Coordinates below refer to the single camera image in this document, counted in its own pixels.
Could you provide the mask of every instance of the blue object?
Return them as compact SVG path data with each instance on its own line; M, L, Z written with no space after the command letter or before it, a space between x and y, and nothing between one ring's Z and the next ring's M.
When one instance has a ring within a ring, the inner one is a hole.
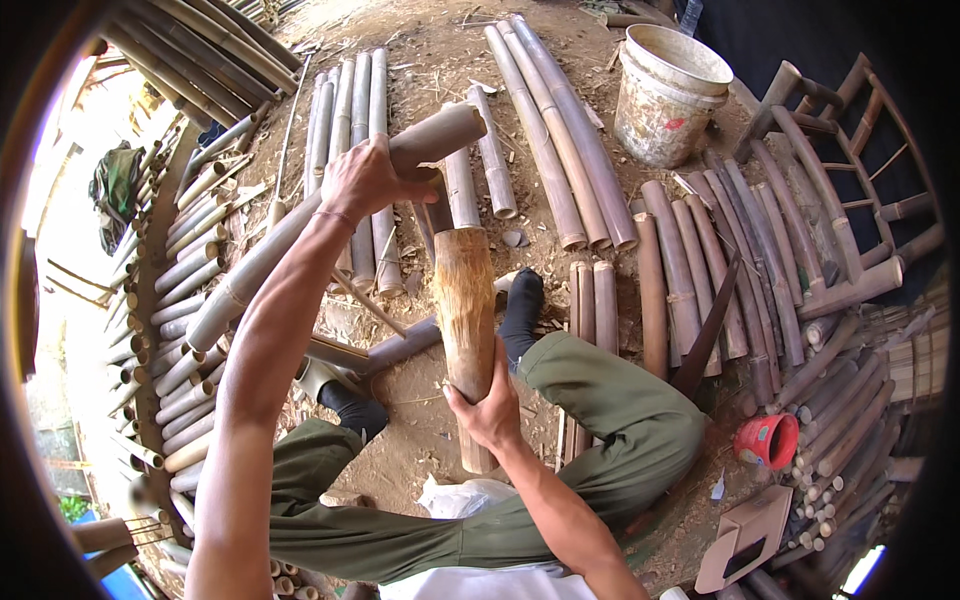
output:
M93 511L87 511L83 516L74 521L74 524L89 523L98 520ZM85 559L99 554L98 552L87 552ZM100 580L100 583L115 600L153 600L153 597L143 588L133 569L129 564L124 564L117 570L110 573L107 577Z

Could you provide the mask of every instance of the green pants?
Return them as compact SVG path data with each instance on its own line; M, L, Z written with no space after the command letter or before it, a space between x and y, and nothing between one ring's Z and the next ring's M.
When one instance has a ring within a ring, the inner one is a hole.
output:
M603 440L560 478L611 528L649 507L692 464L704 416L652 374L562 331L534 344L517 376ZM519 496L465 519L327 508L320 494L361 450L352 431L311 419L274 447L275 559L382 584L438 566L554 560Z

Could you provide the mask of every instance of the white shirt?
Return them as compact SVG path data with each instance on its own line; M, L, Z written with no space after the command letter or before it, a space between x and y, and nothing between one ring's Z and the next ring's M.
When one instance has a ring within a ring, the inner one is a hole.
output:
M380 586L381 600L596 600L580 575L558 564L501 569L444 566Z

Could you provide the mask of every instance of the bracelet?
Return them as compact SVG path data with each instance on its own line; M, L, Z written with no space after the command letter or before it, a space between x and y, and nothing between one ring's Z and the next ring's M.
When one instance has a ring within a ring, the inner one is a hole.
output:
M316 216L318 216L318 217L331 217L331 218L336 219L336 220L338 220L338 221L342 221L343 223L346 223L346 224L350 227L350 229L353 230L353 231L356 231L356 229L357 229L356 224L353 223L353 222L350 220L350 218L349 218L346 214L344 214L344 213L342 213L342 212L330 212L330 211L328 211L328 210L318 210L318 211L314 212L313 214L316 215Z

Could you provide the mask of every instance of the black sock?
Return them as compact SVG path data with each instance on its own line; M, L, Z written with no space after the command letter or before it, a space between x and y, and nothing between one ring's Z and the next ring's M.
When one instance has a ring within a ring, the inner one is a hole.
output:
M510 372L516 373L516 366L523 353L530 349L537 338L534 327L543 308L543 279L537 272L525 267L514 278L507 297L507 313L497 334L503 338L510 359Z
M379 402L358 396L339 381L324 384L320 403L340 417L341 427L355 431L364 445L387 426L387 411Z

